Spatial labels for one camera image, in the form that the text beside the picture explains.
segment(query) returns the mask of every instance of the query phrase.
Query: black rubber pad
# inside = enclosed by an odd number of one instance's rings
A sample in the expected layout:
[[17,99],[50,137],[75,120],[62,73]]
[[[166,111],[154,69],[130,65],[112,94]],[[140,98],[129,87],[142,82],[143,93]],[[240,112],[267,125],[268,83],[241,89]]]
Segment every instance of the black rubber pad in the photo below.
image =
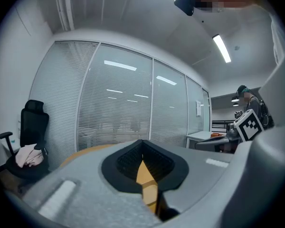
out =
[[136,183],[142,160],[157,182],[159,193],[177,189],[189,173],[189,166],[182,157],[148,140],[137,140],[109,155],[101,170],[104,178],[118,191],[142,193],[141,185]]

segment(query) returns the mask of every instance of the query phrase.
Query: black office chair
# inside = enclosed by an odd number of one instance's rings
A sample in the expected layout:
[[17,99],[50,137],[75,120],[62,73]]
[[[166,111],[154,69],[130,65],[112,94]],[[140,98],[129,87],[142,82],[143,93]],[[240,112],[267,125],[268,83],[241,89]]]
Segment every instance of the black office chair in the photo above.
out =
[[13,133],[6,132],[0,134],[0,139],[5,138],[11,153],[11,157],[6,161],[6,169],[13,175],[26,181],[18,186],[18,192],[22,192],[22,187],[29,183],[34,183],[48,174],[48,156],[45,149],[44,135],[47,129],[49,116],[43,112],[43,102],[29,100],[25,108],[21,111],[20,147],[37,143],[35,150],[41,150],[44,160],[36,166],[24,165],[20,168],[16,163],[16,154],[10,144],[10,137]]

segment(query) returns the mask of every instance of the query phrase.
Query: ceiling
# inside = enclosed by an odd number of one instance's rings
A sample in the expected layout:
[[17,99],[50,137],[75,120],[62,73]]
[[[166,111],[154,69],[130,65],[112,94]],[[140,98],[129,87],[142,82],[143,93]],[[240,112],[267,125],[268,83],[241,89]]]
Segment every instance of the ceiling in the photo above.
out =
[[[56,0],[38,0],[52,31],[61,30]],[[273,70],[271,18],[250,6],[186,16],[173,0],[71,0],[75,29],[122,32],[182,59],[211,82]],[[232,62],[226,64],[212,37],[220,34]]]
[[[255,94],[255,96],[261,100],[262,97],[258,93],[258,90],[259,90],[259,88],[251,89],[251,91]],[[217,110],[217,109],[224,109],[224,108],[232,107],[234,102],[231,102],[231,98],[234,95],[235,94],[223,95],[223,96],[219,96],[219,97],[212,97],[211,98],[212,109]],[[247,103],[244,102],[243,98],[241,98],[237,103],[239,106],[246,106],[247,105]]]

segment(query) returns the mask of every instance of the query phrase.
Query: chair headrest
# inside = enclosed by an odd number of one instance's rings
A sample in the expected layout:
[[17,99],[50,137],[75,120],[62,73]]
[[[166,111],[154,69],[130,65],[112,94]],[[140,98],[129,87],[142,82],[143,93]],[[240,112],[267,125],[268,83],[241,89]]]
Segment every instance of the chair headrest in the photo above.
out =
[[43,102],[36,100],[28,100],[24,108],[28,110],[43,112]]

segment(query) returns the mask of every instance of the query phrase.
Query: ceiling light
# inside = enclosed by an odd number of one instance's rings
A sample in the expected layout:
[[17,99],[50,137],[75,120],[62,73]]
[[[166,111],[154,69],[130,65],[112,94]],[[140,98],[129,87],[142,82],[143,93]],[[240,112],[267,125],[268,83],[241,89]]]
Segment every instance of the ceiling light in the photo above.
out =
[[135,96],[149,98],[148,96],[144,96],[144,95],[135,95]]
[[157,79],[160,79],[160,80],[162,80],[162,81],[165,81],[165,82],[167,82],[167,83],[169,83],[169,84],[171,84],[171,85],[176,85],[176,83],[175,82],[173,82],[173,81],[171,81],[171,80],[168,80],[168,79],[166,79],[166,78],[164,78],[164,77],[162,77],[162,76],[157,76],[156,77]]
[[122,91],[112,90],[112,89],[107,89],[107,91],[112,91],[112,92],[122,93]]
[[107,65],[111,65],[111,66],[115,66],[115,67],[122,67],[122,68],[126,68],[132,71],[136,71],[137,68],[133,67],[133,66],[129,66],[126,64],[121,64],[121,63],[116,63],[116,62],[111,62],[111,61],[104,61],[104,64]]
[[220,37],[220,35],[216,35],[213,37],[213,40],[214,42],[217,44],[221,54],[223,55],[224,57],[224,60],[226,63],[229,63],[231,62],[231,59],[230,59],[230,56],[229,56],[229,53],[227,51],[227,48],[222,40],[222,38]]
[[237,102],[239,101],[238,97],[235,95],[232,97],[231,102]]

